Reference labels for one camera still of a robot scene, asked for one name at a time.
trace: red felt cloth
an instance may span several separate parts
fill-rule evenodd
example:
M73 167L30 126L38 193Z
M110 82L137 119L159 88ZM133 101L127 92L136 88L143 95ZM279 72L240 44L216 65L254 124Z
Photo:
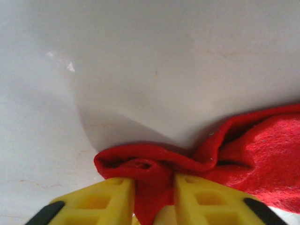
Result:
M192 158L153 144L129 144L98 153L94 162L106 179L136 179L134 212L142 225L151 225L155 214L173 203L174 171L300 213L300 104L233 117Z

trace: black rubber pad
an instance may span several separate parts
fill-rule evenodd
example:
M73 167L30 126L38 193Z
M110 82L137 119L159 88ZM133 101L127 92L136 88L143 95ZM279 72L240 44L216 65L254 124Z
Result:
M48 225L64 205L63 201L58 201L45 206L25 225Z
M245 198L244 203L266 224L266 225L287 225L269 207L252 198Z

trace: white background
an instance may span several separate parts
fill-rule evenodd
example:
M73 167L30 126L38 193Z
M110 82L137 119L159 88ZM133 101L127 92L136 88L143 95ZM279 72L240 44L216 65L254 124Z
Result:
M0 0L0 224L100 181L104 148L299 101L299 24L298 0Z

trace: yellow plastic part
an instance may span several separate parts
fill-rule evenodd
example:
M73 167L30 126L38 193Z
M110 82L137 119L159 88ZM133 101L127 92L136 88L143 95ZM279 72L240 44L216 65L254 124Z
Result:
M244 192L179 173L174 187L178 225L265 225L243 202L256 198Z
M54 199L65 206L49 225L131 225L135 181L111 178Z

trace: red fabric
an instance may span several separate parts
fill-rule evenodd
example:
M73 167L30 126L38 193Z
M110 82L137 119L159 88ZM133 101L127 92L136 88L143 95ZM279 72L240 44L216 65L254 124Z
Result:
M136 179L134 212L142 225L151 225L155 214L173 203L174 171L300 213L300 104L233 117L192 158L153 144L129 144L98 153L94 162L106 179Z

